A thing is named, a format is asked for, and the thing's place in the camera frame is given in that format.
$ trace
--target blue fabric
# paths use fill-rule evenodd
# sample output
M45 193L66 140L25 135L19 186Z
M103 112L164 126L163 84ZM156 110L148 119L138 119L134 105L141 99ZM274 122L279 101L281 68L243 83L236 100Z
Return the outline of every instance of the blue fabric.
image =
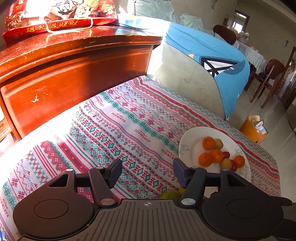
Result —
M203 59L209 58L234 62L232 67L214 78L220 91L225 118L230 116L250 73L248 60L241 52L211 35L162 19L124 17L118 14L118 20L124 26L140 28L163 36L163 40L169 45L190 56L199 64L202 64Z

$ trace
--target white tablecloth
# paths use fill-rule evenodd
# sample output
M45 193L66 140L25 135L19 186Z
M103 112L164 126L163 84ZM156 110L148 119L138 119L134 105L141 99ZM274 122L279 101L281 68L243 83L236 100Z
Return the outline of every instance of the white tablecloth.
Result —
M238 50L241 51L246 56L247 60L256 67L257 73L264 71L266 59L261 54L238 40L235 45L238 45Z

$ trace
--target white plate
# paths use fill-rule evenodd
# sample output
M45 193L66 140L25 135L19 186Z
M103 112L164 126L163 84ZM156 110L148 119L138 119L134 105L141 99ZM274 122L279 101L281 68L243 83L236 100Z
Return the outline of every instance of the white plate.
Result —
M245 159L245 165L242 168L238 168L236 173L248 182L251 182L251 169L246 155L233 139L216 129L200 126L188 130L182 136L179 144L179 158L188 167L200 166L198 162L200 154L203 152L210 152L202 147L202 140L205 137L220 139L224 144L221 151L228 151L230 153L231 160L233 160L233 158L237 155L243 156ZM212 163L209 167L205 167L205 169L207 172L220 173L219 163ZM216 187L206 187L205 196L210 197L210 195L217 190L218 188Z

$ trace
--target orange trash bin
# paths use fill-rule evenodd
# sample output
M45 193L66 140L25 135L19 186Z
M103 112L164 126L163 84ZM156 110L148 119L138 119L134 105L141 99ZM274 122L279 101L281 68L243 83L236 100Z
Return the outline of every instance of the orange trash bin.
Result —
M250 120L251 117L252 115L248 115L248 117L246 118L239 130L246 137L250 138L253 142L259 144L268 136L268 133L262 134L259 131L257 131L256 127Z

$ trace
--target white rope handle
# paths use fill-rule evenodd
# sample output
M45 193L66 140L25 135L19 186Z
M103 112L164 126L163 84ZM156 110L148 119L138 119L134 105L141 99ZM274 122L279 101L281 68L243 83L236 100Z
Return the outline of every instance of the white rope handle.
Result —
M75 32L75 31L79 31L79 30L91 28L94 25L94 21L93 21L93 19L91 17L87 17L87 19L90 19L91 20L91 25L89 27L85 27L85 28L70 28L70 29L58 30L58 31L49 30L48 25L47 25L47 22L46 21L44 21L44 22L45 22L45 25L46 25L47 32L52 33L52 34L65 34L65 33L72 33L72 32Z

